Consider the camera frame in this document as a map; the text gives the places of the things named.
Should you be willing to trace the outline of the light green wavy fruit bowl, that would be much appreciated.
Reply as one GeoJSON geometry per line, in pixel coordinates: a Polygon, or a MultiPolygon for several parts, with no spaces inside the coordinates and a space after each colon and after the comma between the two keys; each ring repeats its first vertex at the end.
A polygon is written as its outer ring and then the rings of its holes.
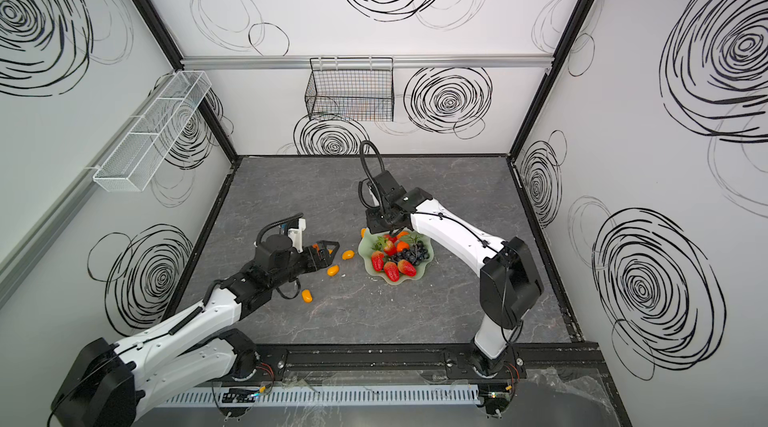
{"type": "MultiPolygon", "coordinates": [[[[433,247],[431,245],[431,239],[429,237],[427,237],[426,235],[418,233],[418,232],[413,231],[413,230],[405,229],[403,231],[408,231],[408,232],[410,232],[410,234],[405,236],[405,237],[403,237],[403,238],[401,238],[401,239],[404,240],[404,241],[410,241],[410,242],[414,242],[416,240],[422,240],[426,244],[426,246],[427,246],[427,248],[428,248],[428,250],[429,250],[429,252],[431,254],[431,259],[426,261],[426,262],[424,262],[424,263],[422,263],[421,265],[414,266],[417,269],[417,271],[418,271],[416,276],[408,277],[408,276],[402,275],[400,273],[400,280],[398,282],[391,282],[391,281],[389,281],[387,279],[387,276],[386,276],[384,270],[382,272],[375,272],[374,271],[374,269],[372,268],[372,265],[371,265],[371,255],[375,251],[374,250],[374,243],[375,243],[376,238],[378,236],[389,236],[393,240],[394,244],[396,244],[400,240],[400,239],[396,238],[398,233],[372,234],[371,232],[369,232],[367,230],[365,237],[361,238],[360,244],[358,246],[358,254],[360,255],[360,257],[362,258],[362,260],[364,262],[364,267],[365,267],[366,272],[371,277],[377,278],[377,279],[381,279],[381,280],[385,281],[386,283],[388,283],[389,285],[399,285],[402,282],[405,282],[405,281],[408,281],[408,280],[418,280],[418,279],[420,279],[424,275],[424,273],[426,272],[426,269],[429,266],[429,264],[435,259],[434,250],[433,250],[433,247]]],[[[391,256],[387,255],[387,261],[386,262],[389,262],[389,261],[395,262],[396,264],[398,264],[398,262],[396,262],[394,260],[394,255],[391,255],[391,256]]]]}

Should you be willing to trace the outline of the dark fake grape bunch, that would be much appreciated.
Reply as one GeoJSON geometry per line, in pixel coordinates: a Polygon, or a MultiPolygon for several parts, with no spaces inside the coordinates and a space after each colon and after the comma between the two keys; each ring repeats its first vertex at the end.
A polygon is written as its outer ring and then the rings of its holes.
{"type": "Polygon", "coordinates": [[[411,262],[413,266],[418,266],[431,259],[431,254],[422,240],[406,242],[410,245],[410,248],[402,252],[398,252],[396,249],[396,253],[394,254],[394,260],[396,262],[399,262],[401,259],[406,259],[411,262]]]}

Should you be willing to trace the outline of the fake strawberry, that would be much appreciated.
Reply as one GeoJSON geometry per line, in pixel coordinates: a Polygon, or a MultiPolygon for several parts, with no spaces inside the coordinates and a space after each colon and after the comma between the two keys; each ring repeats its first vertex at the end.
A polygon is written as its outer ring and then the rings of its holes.
{"type": "Polygon", "coordinates": [[[384,265],[384,272],[389,281],[398,282],[400,280],[400,271],[395,262],[386,262],[384,265]]]}
{"type": "Polygon", "coordinates": [[[374,243],[374,250],[389,256],[396,253],[395,244],[389,236],[378,236],[374,243]]]}
{"type": "Polygon", "coordinates": [[[398,270],[402,275],[414,277],[417,275],[417,269],[406,259],[401,259],[397,264],[398,270]]]}
{"type": "Polygon", "coordinates": [[[371,255],[371,265],[375,272],[382,272],[387,261],[387,255],[382,251],[374,251],[371,255]]]}

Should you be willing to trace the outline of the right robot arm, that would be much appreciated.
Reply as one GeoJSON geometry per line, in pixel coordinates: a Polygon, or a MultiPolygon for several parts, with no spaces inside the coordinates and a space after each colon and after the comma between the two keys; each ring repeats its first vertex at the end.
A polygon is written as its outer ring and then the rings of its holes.
{"type": "Polygon", "coordinates": [[[426,191],[405,190],[387,170],[361,180],[357,191],[371,233],[409,229],[424,234],[476,274],[484,317],[473,338],[472,362],[484,376],[498,371],[512,350],[515,330],[544,291],[527,244],[482,231],[426,191]]]}

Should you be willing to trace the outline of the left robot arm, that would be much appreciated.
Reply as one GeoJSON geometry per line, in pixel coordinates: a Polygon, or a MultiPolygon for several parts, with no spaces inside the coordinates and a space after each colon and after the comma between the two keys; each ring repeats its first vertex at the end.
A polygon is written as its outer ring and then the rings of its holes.
{"type": "Polygon", "coordinates": [[[186,310],[137,334],[81,349],[51,403],[63,426],[130,426],[151,409],[203,382],[248,380],[266,367],[236,323],[302,274],[333,265],[339,245],[298,248],[295,234],[257,242],[239,271],[209,285],[186,310]]]}

